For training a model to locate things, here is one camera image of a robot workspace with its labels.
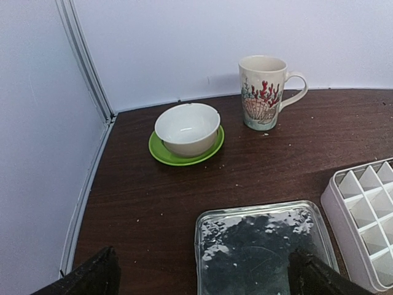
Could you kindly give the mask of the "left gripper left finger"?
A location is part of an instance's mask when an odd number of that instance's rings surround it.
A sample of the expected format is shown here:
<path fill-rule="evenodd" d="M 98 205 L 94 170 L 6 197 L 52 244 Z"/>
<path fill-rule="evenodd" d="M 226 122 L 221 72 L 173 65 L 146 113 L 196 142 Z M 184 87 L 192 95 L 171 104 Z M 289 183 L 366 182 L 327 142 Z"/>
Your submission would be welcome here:
<path fill-rule="evenodd" d="M 119 258 L 114 247 L 108 246 L 35 294 L 118 294 L 120 279 Z"/>

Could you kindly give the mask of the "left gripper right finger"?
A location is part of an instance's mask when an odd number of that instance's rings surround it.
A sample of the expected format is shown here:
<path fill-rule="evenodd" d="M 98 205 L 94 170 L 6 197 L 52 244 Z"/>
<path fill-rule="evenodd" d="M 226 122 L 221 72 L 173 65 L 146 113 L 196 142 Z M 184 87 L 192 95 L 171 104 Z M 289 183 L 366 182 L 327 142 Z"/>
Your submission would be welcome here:
<path fill-rule="evenodd" d="M 291 294 L 371 294 L 302 249 L 289 254 L 288 280 Z"/>

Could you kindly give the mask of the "metal tin lid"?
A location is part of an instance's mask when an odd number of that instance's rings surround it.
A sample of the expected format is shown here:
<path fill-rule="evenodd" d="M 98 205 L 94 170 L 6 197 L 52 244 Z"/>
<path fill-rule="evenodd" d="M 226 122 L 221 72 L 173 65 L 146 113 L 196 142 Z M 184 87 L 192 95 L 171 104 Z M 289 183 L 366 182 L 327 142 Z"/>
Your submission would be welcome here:
<path fill-rule="evenodd" d="M 205 211 L 194 245 L 198 294 L 289 294 L 289 254 L 297 248 L 339 270 L 321 212 L 309 200 Z"/>

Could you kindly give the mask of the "white compartment tin box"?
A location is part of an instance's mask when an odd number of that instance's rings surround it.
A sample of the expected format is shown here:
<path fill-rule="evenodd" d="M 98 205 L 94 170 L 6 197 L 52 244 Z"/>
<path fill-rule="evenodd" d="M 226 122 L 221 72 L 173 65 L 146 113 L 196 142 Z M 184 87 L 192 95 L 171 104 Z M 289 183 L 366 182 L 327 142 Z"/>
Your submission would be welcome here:
<path fill-rule="evenodd" d="M 321 205 L 349 279 L 372 293 L 392 289 L 392 159 L 335 172 Z"/>

